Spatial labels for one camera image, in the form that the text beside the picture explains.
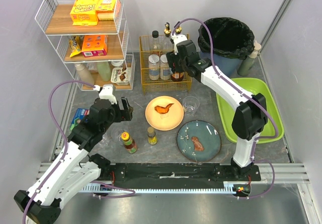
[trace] green tray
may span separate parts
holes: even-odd
[[[277,138],[260,139],[258,143],[273,142],[281,139],[284,135],[283,123],[281,120],[281,116],[277,110],[277,106],[275,104],[273,96],[270,90],[268,89],[268,86],[266,85],[266,83],[257,78],[235,78],[232,80],[235,83],[237,83],[239,86],[244,88],[245,90],[253,93],[254,95],[257,93],[262,93],[266,98],[267,111],[269,114],[271,114],[272,118],[277,124],[278,132],[279,132]],[[232,119],[234,117],[235,112],[233,111],[231,106],[224,99],[222,99],[218,94],[217,94],[217,103],[218,103],[218,108],[219,108],[223,129],[225,130],[225,134],[227,138],[232,142],[237,142],[237,135],[235,134],[235,132],[231,127]],[[274,127],[271,121],[268,120],[268,123],[265,125],[264,130],[261,132],[261,136],[273,136],[274,134],[275,134]]]

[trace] green bottle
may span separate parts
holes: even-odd
[[[97,62],[97,71],[104,82],[108,82],[112,77],[112,70],[108,61]]]

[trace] blue plate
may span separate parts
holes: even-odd
[[[220,151],[218,131],[208,122],[194,120],[183,125],[177,134],[179,151],[189,160],[206,162]]]

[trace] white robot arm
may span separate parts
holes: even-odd
[[[112,123],[132,119],[133,108],[126,98],[122,98],[124,110],[120,109],[113,94],[113,85],[104,85],[102,88],[97,86],[95,90],[101,90],[99,98],[90,107],[89,115],[68,136],[67,152],[63,148],[44,175],[28,191],[19,190],[14,196],[22,212],[30,203],[27,215],[36,223],[54,223],[74,195],[97,179],[101,171],[109,172],[110,161],[95,154],[68,179],[74,167],[102,140]]]
[[[220,95],[235,111],[232,123],[237,134],[236,151],[231,164],[236,166],[236,175],[242,175],[252,166],[251,152],[254,139],[260,135],[267,117],[244,95],[253,98],[266,108],[265,97],[262,94],[254,96],[238,86],[228,77],[223,80],[224,73],[212,66],[210,59],[201,59],[196,51],[196,46],[185,35],[172,34],[174,51],[167,53],[169,66],[175,72],[186,71],[189,76],[208,86]]]

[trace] beige plate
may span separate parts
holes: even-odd
[[[166,114],[160,114],[154,109],[156,106],[166,107],[170,103],[173,103],[173,105]],[[154,98],[145,109],[147,122],[155,129],[161,131],[171,130],[179,126],[182,122],[183,115],[184,112],[180,102],[168,96]]]

